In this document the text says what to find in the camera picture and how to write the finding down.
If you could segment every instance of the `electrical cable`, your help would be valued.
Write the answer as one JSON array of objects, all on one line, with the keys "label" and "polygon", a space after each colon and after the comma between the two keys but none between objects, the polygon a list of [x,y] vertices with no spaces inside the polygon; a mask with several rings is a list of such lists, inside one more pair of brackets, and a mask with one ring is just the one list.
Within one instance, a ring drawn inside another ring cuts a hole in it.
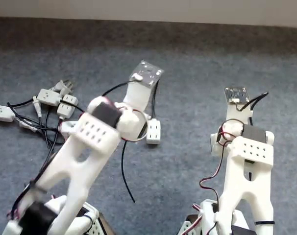
[{"label": "electrical cable", "polygon": [[133,203],[135,203],[135,200],[134,200],[134,198],[133,198],[133,196],[132,196],[132,193],[131,193],[131,191],[130,191],[130,189],[129,189],[127,180],[125,179],[125,176],[124,176],[124,151],[125,151],[125,147],[126,147],[126,145],[127,145],[127,141],[124,142],[123,152],[122,152],[122,154],[121,154],[121,173],[122,173],[122,175],[123,175],[124,185],[125,185],[125,187],[127,188],[128,193],[129,193],[129,195],[130,195],[130,197],[131,197]]},{"label": "electrical cable", "polygon": [[75,105],[75,104],[71,104],[71,103],[69,103],[69,102],[67,102],[67,101],[65,101],[65,100],[60,100],[60,103],[64,103],[64,104],[68,104],[68,105],[70,105],[70,106],[72,106],[72,107],[75,107],[76,109],[79,109],[81,112],[85,112],[83,109],[81,109],[79,106],[77,106],[77,105]]},{"label": "electrical cable", "polygon": [[56,142],[57,142],[57,138],[58,138],[58,131],[55,133],[55,137],[54,137],[54,142],[49,150],[49,153],[45,159],[44,164],[42,165],[38,175],[35,177],[34,180],[30,181],[30,183],[24,188],[23,192],[17,197],[17,199],[15,200],[12,209],[11,209],[11,219],[14,219],[14,212],[15,210],[18,208],[18,204],[20,203],[20,201],[22,200],[22,198],[26,195],[27,192],[29,192],[29,190],[31,189],[31,185],[35,186],[36,182],[41,178],[41,176],[43,175],[43,173],[45,172],[45,170],[47,169],[47,167],[50,165],[50,163],[52,162],[52,160],[55,157],[55,154],[50,156],[52,154],[52,149],[54,148]]},{"label": "electrical cable", "polygon": [[263,99],[265,96],[268,95],[268,92],[264,92],[262,94],[260,94],[259,96],[253,98],[252,100],[250,100],[249,102],[247,102],[241,109],[238,108],[237,103],[236,103],[236,109],[239,112],[242,112],[247,106],[249,106],[251,103],[253,103],[254,101],[258,100],[260,101],[261,99]]},{"label": "electrical cable", "polygon": [[9,102],[7,102],[7,106],[11,109],[11,111],[16,115],[16,117],[17,117],[20,121],[22,121],[22,122],[28,124],[29,126],[35,127],[35,128],[37,128],[37,129],[40,129],[40,130],[48,130],[48,131],[56,131],[56,132],[58,132],[58,128],[41,128],[40,126],[36,126],[36,125],[31,124],[31,123],[28,123],[27,121],[25,121],[25,120],[24,120],[24,119],[23,119],[23,118],[16,112],[16,110],[11,106],[11,104],[10,104]]},{"label": "electrical cable", "polygon": [[157,83],[156,83],[156,85],[154,87],[154,91],[153,91],[153,97],[152,97],[152,118],[155,118],[156,117],[156,114],[155,114],[155,98],[156,98],[158,84],[159,84],[159,80],[157,81]]},{"label": "electrical cable", "polygon": [[186,235],[186,234],[188,234],[189,232],[191,232],[191,230],[194,229],[194,228],[198,225],[198,223],[199,223],[201,220],[202,220],[202,216],[198,217],[198,218],[193,222],[193,224],[192,224],[189,228],[187,228],[181,235]]},{"label": "electrical cable", "polygon": [[22,102],[22,103],[19,103],[19,104],[12,104],[11,106],[12,106],[12,107],[20,107],[20,106],[29,104],[29,103],[31,103],[31,102],[33,102],[33,99],[29,99],[29,100],[27,100],[27,101],[25,101],[25,102]]},{"label": "electrical cable", "polygon": [[217,225],[217,222],[215,222],[214,226],[209,231],[207,231],[206,235],[209,235],[209,233],[216,227],[216,225]]},{"label": "electrical cable", "polygon": [[226,142],[223,144],[222,157],[221,157],[221,160],[220,160],[220,162],[219,162],[219,165],[218,165],[218,167],[217,167],[215,173],[214,173],[212,176],[210,176],[210,177],[205,177],[205,178],[203,178],[203,179],[201,179],[201,180],[199,181],[199,186],[200,186],[201,188],[203,188],[203,189],[210,189],[210,190],[212,190],[212,191],[215,193],[215,195],[216,195],[216,199],[217,199],[217,208],[219,208],[219,197],[218,197],[218,193],[217,193],[217,191],[216,191],[215,189],[211,188],[211,187],[203,186],[202,184],[203,184],[204,182],[208,181],[208,180],[211,180],[211,179],[215,178],[215,177],[218,175],[218,173],[219,173],[219,171],[220,171],[220,169],[221,169],[222,163],[223,163],[223,153],[224,153],[224,148],[226,147],[227,143],[229,143],[229,142],[232,142],[232,141],[226,141]]},{"label": "electrical cable", "polygon": [[88,216],[87,214],[84,214],[83,216],[89,218],[90,221],[91,221],[91,226],[90,226],[90,228],[83,234],[83,235],[88,235],[89,231],[91,230],[91,228],[92,228],[92,226],[93,226],[93,220],[92,220],[92,218],[91,218],[90,216]]},{"label": "electrical cable", "polygon": [[[43,128],[43,124],[42,124],[42,117],[39,117],[39,123],[40,123],[40,127]],[[47,139],[47,131],[46,130],[41,130],[42,135],[44,136],[47,148],[50,148],[50,143],[49,140]]]},{"label": "electrical cable", "polygon": [[105,91],[101,96],[106,96],[108,93],[112,92],[113,90],[115,90],[115,89],[117,89],[117,88],[119,88],[119,87],[122,87],[122,86],[124,86],[124,85],[127,85],[127,84],[129,84],[129,83],[133,83],[133,82],[140,82],[140,81],[138,81],[138,80],[132,80],[132,81],[127,81],[127,82],[120,83],[120,84],[118,84],[117,86],[114,86],[114,87],[112,87],[111,89]]}]

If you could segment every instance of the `wall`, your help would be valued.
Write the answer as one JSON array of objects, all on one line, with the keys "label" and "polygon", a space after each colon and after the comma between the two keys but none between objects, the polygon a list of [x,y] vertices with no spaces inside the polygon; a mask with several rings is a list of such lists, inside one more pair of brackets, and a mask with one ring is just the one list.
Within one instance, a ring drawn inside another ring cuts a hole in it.
[{"label": "wall", "polygon": [[0,0],[0,16],[297,27],[297,0]]}]

